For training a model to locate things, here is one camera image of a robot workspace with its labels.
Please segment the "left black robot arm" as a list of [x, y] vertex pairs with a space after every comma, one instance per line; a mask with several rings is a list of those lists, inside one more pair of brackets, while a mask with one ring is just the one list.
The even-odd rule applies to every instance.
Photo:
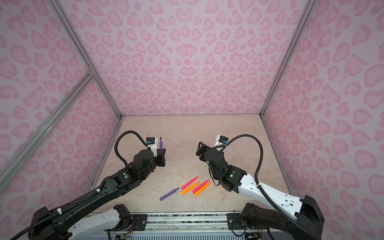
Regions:
[[70, 233], [70, 228], [82, 218], [140, 186], [156, 167], [164, 167], [165, 154], [166, 149], [157, 150], [156, 156], [151, 150], [141, 150], [131, 163], [104, 178], [94, 190], [52, 210], [46, 207], [37, 210], [31, 225], [12, 239], [17, 240], [27, 234], [30, 240], [68, 240], [74, 235]]

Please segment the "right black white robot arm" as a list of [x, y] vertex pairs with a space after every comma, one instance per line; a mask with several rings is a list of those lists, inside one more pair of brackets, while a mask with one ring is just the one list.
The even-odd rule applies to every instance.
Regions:
[[314, 198], [289, 195], [257, 182], [251, 174], [229, 165], [218, 147], [199, 142], [196, 155], [207, 163], [213, 179], [226, 191], [248, 196], [266, 205], [265, 208], [251, 203], [245, 205], [240, 214], [245, 227], [280, 230], [295, 240], [321, 239], [325, 217]]

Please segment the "pink marker pen upper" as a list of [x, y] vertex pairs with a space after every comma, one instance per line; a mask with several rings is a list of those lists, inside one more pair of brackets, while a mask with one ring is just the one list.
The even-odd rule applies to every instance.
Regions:
[[198, 177], [195, 177], [193, 179], [191, 179], [190, 181], [188, 181], [186, 184], [184, 184], [182, 187], [181, 187], [181, 190], [184, 190], [186, 189], [188, 186], [190, 186]]

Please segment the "pink marker pen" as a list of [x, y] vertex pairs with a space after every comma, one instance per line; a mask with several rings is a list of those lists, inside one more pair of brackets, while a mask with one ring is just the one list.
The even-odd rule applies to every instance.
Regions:
[[204, 181], [200, 185], [198, 185], [195, 189], [192, 190], [192, 193], [195, 194], [198, 190], [200, 190], [203, 186], [205, 186], [208, 183], [208, 180]]
[[184, 190], [186, 189], [188, 186], [190, 186], [198, 177], [195, 177], [193, 179], [191, 179], [190, 181], [188, 181], [186, 184], [184, 184], [182, 187], [181, 187], [181, 190]]

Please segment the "clear pen cap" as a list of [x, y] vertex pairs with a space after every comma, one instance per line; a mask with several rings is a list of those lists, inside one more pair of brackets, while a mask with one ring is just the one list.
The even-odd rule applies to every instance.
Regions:
[[226, 195], [223, 195], [222, 197], [221, 197], [221, 199], [220, 199], [220, 201], [222, 202], [222, 201], [224, 201], [225, 199], [226, 199]]

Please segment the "pink marker pen lower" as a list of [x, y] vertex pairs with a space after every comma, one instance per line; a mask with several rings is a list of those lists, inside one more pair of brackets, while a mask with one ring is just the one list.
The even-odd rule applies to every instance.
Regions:
[[195, 194], [198, 190], [200, 190], [203, 186], [205, 186], [208, 183], [208, 180], [204, 181], [200, 185], [198, 185], [195, 189], [192, 190], [192, 193]]

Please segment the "orange marker pen right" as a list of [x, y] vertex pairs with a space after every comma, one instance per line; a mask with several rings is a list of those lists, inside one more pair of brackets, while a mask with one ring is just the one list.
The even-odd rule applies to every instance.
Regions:
[[197, 197], [203, 190], [205, 190], [211, 182], [207, 182], [204, 186], [202, 186], [197, 192], [194, 193], [194, 196]]

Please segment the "orange marker pen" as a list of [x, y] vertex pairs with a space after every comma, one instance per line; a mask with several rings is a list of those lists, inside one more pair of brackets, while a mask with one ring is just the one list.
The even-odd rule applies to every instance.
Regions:
[[188, 193], [189, 191], [193, 190], [195, 187], [197, 187], [199, 185], [200, 182], [197, 182], [197, 183], [194, 183], [193, 185], [191, 185], [190, 187], [188, 187], [187, 189], [183, 190], [182, 191], [182, 195], [185, 195], [186, 193]]
[[202, 186], [197, 192], [194, 193], [194, 196], [197, 197], [203, 190], [205, 190], [211, 182], [207, 182], [204, 186]]

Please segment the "orange marker pen left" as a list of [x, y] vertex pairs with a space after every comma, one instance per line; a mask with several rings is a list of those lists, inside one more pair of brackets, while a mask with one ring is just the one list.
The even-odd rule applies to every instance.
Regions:
[[195, 187], [197, 187], [199, 185], [200, 182], [197, 182], [197, 183], [194, 183], [193, 185], [191, 185], [190, 187], [188, 187], [187, 189], [183, 190], [182, 191], [182, 195], [185, 195], [186, 193], [188, 193], [189, 191], [193, 190]]

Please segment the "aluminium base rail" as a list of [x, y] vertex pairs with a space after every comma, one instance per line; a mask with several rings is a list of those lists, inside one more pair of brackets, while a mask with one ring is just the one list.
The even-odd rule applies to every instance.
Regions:
[[105, 230], [90, 240], [291, 240], [286, 232], [244, 225], [241, 212], [133, 213], [126, 230]]

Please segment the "aluminium frame strut left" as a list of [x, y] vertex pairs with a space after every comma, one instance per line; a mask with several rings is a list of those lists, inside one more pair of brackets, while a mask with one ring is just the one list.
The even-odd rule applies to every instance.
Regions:
[[82, 81], [76, 85], [70, 94], [63, 99], [53, 113], [34, 132], [32, 137], [13, 156], [10, 163], [5, 166], [4, 170], [1, 172], [1, 192], [4, 192], [6, 187], [12, 182], [15, 176], [17, 176], [30, 159], [31, 155], [41, 146], [50, 132], [56, 127], [72, 105], [77, 101], [83, 91], [94, 79], [94, 75], [95, 73], [91, 71], [84, 76]]

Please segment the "aluminium frame corner post left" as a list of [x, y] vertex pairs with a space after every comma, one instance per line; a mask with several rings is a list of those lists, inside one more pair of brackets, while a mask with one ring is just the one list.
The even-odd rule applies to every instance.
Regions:
[[80, 55], [82, 61], [85, 63], [86, 67], [88, 68], [89, 72], [94, 75], [96, 84], [98, 85], [99, 89], [101, 90], [102, 94], [106, 98], [107, 103], [112, 108], [113, 112], [117, 116], [119, 120], [123, 118], [123, 115], [119, 111], [117, 104], [112, 98], [112, 95], [107, 90], [106, 85], [102, 81], [102, 78], [100, 77], [98, 71], [96, 70], [96, 67], [94, 63], [92, 62], [85, 46], [83, 45], [81, 39], [79, 38], [78, 34], [76, 33], [75, 29], [73, 28], [73, 25], [71, 24], [71, 21], [66, 14], [66, 12], [63, 9], [63, 6], [61, 5], [60, 1], [56, 0], [48, 0], [47, 3], [52, 8], [54, 14], [58, 18], [60, 24], [64, 28], [65, 32], [67, 33], [69, 39], [71, 40], [74, 48], [77, 50], [78, 54]]

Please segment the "aluminium frame corner post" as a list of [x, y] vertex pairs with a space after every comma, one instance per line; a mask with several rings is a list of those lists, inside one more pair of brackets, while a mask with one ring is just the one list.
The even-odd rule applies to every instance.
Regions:
[[102, 81], [102, 78], [100, 77], [98, 71], [96, 70], [96, 67], [94, 63], [92, 62], [85, 46], [83, 45], [81, 39], [79, 38], [78, 34], [76, 33], [75, 29], [73, 28], [73, 25], [71, 24], [71, 21], [66, 14], [66, 12], [63, 9], [63, 6], [61, 5], [60, 1], [56, 0], [48, 0], [47, 3], [52, 8], [54, 14], [58, 18], [60, 24], [64, 28], [65, 32], [67, 33], [69, 39], [71, 40], [74, 48], [77, 50], [78, 54], [80, 55], [82, 61], [85, 63], [86, 67], [88, 68], [89, 72], [94, 75], [96, 84], [98, 85], [99, 89], [101, 90], [102, 94], [106, 98], [107, 103], [112, 108], [113, 112], [117, 116], [119, 120], [123, 118], [123, 115], [119, 111], [117, 104], [112, 98], [112, 95], [107, 90], [106, 85]]
[[281, 61], [281, 64], [280, 64], [278, 71], [275, 75], [275, 78], [272, 82], [271, 89], [268, 92], [266, 101], [265, 101], [263, 108], [260, 112], [260, 118], [261, 119], [263, 119], [266, 115], [267, 109], [268, 109], [268, 107], [272, 101], [272, 97], [274, 96], [274, 93], [277, 89], [277, 86], [278, 86], [280, 80], [282, 79], [283, 73], [285, 72], [285, 70], [286, 70], [286, 68], [287, 68], [287, 66], [288, 66], [288, 64], [292, 58], [292, 55], [295, 52], [295, 48], [297, 47], [297, 45], [300, 41], [300, 38], [302, 37], [304, 30], [307, 27], [312, 15], [313, 15], [313, 12], [317, 7], [317, 4], [318, 4], [318, 1], [316, 1], [316, 0], [309, 0], [306, 2], [305, 8], [302, 12], [302, 15], [299, 18], [298, 25], [297, 25], [295, 31], [293, 32], [291, 40], [289, 41], [289, 44], [288, 44], [288, 47], [285, 51], [284, 57]]

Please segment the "aluminium frame corner post right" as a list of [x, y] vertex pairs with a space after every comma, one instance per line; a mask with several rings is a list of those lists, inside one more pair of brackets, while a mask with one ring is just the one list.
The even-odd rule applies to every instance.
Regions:
[[287, 66], [288, 66], [288, 64], [292, 58], [292, 55], [295, 52], [295, 48], [297, 47], [297, 45], [300, 41], [300, 38], [302, 37], [304, 30], [307, 27], [312, 15], [313, 15], [313, 12], [317, 7], [317, 4], [318, 4], [318, 1], [316, 1], [316, 0], [309, 0], [306, 2], [305, 8], [302, 12], [302, 15], [299, 18], [298, 25], [297, 25], [295, 31], [293, 32], [291, 40], [289, 41], [289, 44], [288, 44], [288, 47], [285, 51], [284, 57], [281, 61], [281, 64], [280, 64], [278, 71], [275, 75], [275, 78], [272, 82], [271, 89], [268, 92], [266, 101], [265, 101], [263, 108], [260, 112], [260, 118], [261, 119], [263, 119], [266, 115], [267, 109], [268, 109], [268, 107], [272, 101], [272, 97], [274, 96], [274, 93], [277, 89], [277, 86], [278, 86], [280, 80], [282, 79], [283, 73], [285, 72], [285, 70], [286, 70], [286, 68], [287, 68]]

